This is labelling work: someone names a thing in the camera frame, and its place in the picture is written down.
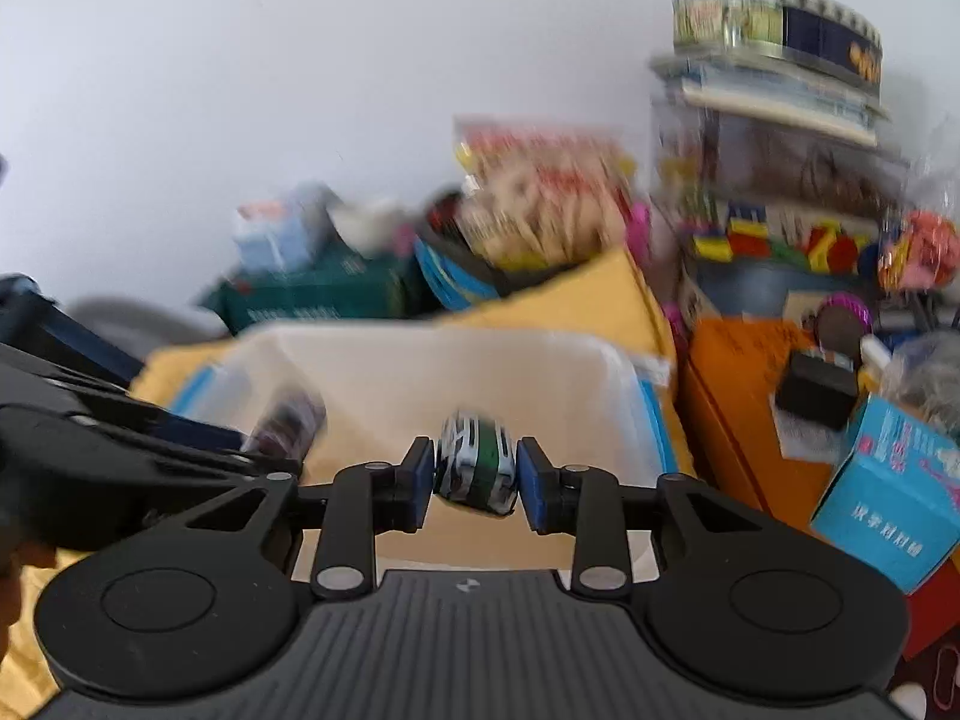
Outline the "white green toy car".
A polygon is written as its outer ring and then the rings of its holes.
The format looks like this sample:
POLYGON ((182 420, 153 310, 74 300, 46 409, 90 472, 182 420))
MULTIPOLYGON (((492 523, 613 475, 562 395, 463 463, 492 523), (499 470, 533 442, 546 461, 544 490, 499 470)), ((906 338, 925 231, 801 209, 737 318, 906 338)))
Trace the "white green toy car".
POLYGON ((433 493, 485 514, 511 514, 517 499, 517 461, 505 425, 477 411, 449 416, 436 452, 433 493))

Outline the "translucent plastic storage bin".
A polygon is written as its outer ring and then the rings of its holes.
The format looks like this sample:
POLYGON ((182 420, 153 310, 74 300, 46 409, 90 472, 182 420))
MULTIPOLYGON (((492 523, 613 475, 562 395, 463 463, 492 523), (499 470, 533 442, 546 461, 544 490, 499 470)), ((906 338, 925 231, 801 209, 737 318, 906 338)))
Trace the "translucent plastic storage bin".
POLYGON ((207 362, 174 397, 181 415, 247 434, 288 388, 324 401, 302 483, 363 460, 397 461, 457 410, 534 437, 556 466, 654 486, 672 472, 658 394, 625 353, 590 335, 416 322, 269 323, 207 362))

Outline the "orange box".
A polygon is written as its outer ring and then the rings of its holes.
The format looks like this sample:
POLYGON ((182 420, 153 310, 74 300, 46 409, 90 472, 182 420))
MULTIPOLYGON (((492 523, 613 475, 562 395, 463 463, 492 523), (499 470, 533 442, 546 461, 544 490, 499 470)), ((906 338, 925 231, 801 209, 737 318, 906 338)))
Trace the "orange box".
POLYGON ((703 319, 680 374, 679 411, 695 458, 721 493, 809 533, 833 466, 782 455, 771 411, 781 385, 804 400, 802 411, 836 427, 859 400, 856 369, 795 323, 703 319))

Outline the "dark green box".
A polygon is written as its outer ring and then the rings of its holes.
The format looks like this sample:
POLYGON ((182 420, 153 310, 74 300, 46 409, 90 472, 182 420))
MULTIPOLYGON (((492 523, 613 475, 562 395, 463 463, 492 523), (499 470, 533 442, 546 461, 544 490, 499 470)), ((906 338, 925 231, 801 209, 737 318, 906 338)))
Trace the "dark green box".
POLYGON ((199 299, 231 335, 277 320, 394 320, 407 314, 410 259, 322 255, 306 270, 236 271, 199 299))

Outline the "bag of wooden pieces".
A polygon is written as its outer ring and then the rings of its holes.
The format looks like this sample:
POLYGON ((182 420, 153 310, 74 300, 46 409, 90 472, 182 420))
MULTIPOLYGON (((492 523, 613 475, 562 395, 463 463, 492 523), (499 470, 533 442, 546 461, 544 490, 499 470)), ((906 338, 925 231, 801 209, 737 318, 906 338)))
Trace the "bag of wooden pieces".
POLYGON ((623 242, 635 158, 589 127, 455 122, 466 173, 454 213, 470 250, 506 271, 574 265, 623 242))

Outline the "blue cardboard box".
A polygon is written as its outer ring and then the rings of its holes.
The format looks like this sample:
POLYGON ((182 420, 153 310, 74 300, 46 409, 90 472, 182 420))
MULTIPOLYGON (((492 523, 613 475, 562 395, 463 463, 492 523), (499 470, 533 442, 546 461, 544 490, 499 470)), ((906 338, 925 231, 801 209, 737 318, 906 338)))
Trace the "blue cardboard box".
POLYGON ((872 395, 846 429, 811 530, 913 593, 958 548, 957 445, 872 395))

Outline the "round decorated tin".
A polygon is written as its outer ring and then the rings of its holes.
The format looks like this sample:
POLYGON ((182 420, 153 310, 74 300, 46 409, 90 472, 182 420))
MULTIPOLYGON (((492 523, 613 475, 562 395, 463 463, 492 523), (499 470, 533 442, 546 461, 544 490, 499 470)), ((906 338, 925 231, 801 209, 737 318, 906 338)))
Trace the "round decorated tin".
POLYGON ((878 96, 880 31, 836 0, 672 0, 677 50, 740 50, 878 96))

